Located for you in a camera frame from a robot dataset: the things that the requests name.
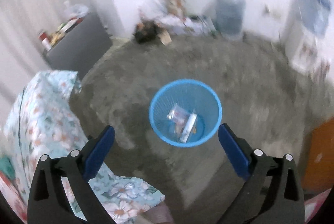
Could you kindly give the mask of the blue white medicine box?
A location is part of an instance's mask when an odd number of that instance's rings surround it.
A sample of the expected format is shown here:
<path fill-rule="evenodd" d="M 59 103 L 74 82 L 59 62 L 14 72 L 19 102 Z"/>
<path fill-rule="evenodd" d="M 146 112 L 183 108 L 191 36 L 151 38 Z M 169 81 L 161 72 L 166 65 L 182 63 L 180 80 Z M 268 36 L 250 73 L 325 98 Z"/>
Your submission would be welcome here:
<path fill-rule="evenodd" d="M 196 121 L 197 114 L 195 112 L 190 113 L 179 137 L 179 141 L 181 143 L 186 143 L 188 141 L 193 129 L 195 128 Z"/>

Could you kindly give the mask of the red white snack bag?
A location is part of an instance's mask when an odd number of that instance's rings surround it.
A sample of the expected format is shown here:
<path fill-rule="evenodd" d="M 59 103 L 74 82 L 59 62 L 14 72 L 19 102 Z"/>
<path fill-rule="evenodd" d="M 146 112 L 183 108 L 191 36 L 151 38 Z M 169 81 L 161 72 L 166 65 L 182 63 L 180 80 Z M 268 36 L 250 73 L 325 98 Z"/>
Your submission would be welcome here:
<path fill-rule="evenodd" d="M 10 208 L 10 213 L 19 223 L 27 223 L 27 206 L 9 178 L 1 172 L 1 194 Z"/>

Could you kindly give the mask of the blue mesh trash basket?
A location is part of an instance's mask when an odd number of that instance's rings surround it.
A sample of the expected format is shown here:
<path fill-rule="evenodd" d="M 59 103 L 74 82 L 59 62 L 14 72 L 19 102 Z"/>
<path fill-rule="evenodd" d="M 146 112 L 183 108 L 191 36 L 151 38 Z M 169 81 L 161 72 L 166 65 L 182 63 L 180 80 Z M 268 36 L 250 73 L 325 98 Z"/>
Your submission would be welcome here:
<path fill-rule="evenodd" d="M 223 117 L 216 92 L 207 84 L 180 79 L 163 86 L 149 106 L 156 135 L 171 146 L 191 148 L 212 138 Z"/>

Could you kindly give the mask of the orange cardboard box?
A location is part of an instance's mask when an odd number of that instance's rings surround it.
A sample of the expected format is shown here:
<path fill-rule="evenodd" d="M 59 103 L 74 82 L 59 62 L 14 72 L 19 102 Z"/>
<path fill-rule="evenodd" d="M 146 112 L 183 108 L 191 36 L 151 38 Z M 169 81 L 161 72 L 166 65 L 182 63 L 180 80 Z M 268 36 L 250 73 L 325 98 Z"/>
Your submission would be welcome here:
<path fill-rule="evenodd" d="M 333 187 L 333 118 L 312 132 L 309 158 L 302 180 L 305 190 L 323 192 Z"/>

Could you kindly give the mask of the floral blue bed quilt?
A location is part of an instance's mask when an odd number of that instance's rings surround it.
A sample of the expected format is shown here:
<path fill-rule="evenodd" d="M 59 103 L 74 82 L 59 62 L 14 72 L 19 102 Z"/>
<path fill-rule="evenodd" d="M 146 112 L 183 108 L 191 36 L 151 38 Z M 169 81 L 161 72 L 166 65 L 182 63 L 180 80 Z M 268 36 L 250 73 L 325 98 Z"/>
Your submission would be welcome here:
<path fill-rule="evenodd" d="M 3 134 L 20 206 L 28 204 L 34 171 L 43 154 L 65 157 L 87 143 L 69 105 L 71 95 L 80 91 L 76 71 L 41 71 L 16 98 Z M 165 200 L 159 190 L 144 180 L 114 175 L 106 164 L 89 185 L 116 223 L 133 223 L 135 217 Z"/>

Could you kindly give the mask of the white water dispenser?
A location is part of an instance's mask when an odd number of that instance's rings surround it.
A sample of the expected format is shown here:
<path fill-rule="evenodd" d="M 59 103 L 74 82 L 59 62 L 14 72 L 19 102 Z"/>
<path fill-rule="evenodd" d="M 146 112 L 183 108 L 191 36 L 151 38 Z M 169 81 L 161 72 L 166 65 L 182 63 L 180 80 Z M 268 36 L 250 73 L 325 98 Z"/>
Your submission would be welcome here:
<path fill-rule="evenodd" d="M 300 20 L 293 20 L 284 38 L 289 66 L 314 80 L 325 80 L 331 69 L 331 58 L 325 54 L 324 40 L 309 31 Z"/>

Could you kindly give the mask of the grey bedside cabinet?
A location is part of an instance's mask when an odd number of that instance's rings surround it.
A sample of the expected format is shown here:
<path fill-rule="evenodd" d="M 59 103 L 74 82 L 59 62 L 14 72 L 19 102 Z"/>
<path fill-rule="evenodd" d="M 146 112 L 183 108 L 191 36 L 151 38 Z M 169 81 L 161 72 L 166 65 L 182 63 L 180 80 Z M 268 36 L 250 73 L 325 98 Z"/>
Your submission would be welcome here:
<path fill-rule="evenodd" d="M 112 45 L 98 14 L 91 12 L 44 57 L 51 69 L 76 71 L 82 80 Z"/>

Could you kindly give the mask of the water jug on dispenser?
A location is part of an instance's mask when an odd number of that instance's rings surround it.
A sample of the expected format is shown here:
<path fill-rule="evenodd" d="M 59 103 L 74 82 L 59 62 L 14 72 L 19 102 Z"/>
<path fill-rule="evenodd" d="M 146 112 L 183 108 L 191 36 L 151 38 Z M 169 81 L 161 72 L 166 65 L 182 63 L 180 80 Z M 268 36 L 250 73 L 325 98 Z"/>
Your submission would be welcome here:
<path fill-rule="evenodd" d="M 296 18 L 313 35 L 323 38 L 326 34 L 332 4 L 330 0 L 296 0 Z"/>

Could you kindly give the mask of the large water jug on floor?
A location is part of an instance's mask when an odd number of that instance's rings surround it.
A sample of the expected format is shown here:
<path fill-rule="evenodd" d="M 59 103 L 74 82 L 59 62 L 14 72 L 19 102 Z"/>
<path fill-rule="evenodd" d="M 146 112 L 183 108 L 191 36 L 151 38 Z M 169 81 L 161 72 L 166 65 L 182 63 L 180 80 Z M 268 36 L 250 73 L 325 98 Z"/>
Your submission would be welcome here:
<path fill-rule="evenodd" d="M 225 37 L 237 39 L 242 35 L 245 0 L 215 0 L 216 29 Z"/>

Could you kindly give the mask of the clear plastic bag on cabinet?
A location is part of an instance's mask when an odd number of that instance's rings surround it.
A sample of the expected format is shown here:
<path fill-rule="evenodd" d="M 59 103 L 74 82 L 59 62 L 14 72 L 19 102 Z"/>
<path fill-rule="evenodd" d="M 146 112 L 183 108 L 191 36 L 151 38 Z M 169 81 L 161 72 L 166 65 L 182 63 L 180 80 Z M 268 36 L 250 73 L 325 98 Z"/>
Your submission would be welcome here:
<path fill-rule="evenodd" d="M 67 0 L 63 2 L 65 6 L 64 18 L 66 20 L 84 18 L 89 13 L 89 8 L 84 4 L 74 4 Z"/>

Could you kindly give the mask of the dark box on floor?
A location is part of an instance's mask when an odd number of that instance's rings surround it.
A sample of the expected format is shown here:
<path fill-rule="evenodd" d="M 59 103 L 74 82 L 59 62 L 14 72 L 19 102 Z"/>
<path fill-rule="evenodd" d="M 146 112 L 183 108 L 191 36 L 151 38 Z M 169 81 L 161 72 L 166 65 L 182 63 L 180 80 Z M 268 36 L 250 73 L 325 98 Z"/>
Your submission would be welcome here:
<path fill-rule="evenodd" d="M 155 40 L 160 33 L 160 27 L 152 20 L 138 23 L 135 27 L 134 38 L 139 44 Z"/>

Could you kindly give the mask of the white curtain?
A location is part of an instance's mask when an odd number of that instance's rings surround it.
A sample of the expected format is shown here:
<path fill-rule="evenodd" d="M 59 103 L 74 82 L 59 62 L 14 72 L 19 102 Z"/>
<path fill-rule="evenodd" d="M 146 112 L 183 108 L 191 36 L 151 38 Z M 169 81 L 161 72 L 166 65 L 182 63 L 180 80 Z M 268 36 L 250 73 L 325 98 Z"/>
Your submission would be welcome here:
<path fill-rule="evenodd" d="M 48 66 L 37 34 L 50 32 L 65 20 L 66 4 L 84 4 L 97 12 L 109 34 L 123 31 L 114 0 L 1 0 L 1 107 L 7 108 L 18 90 Z"/>

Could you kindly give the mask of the white plastic bag by wall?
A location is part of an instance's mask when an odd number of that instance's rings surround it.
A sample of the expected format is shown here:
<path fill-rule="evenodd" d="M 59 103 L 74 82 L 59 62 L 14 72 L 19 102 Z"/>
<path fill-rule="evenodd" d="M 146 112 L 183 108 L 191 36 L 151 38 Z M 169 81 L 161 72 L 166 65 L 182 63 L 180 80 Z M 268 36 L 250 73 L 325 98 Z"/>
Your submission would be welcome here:
<path fill-rule="evenodd" d="M 168 14 L 163 0 L 143 0 L 139 4 L 138 11 L 142 21 L 156 20 Z"/>

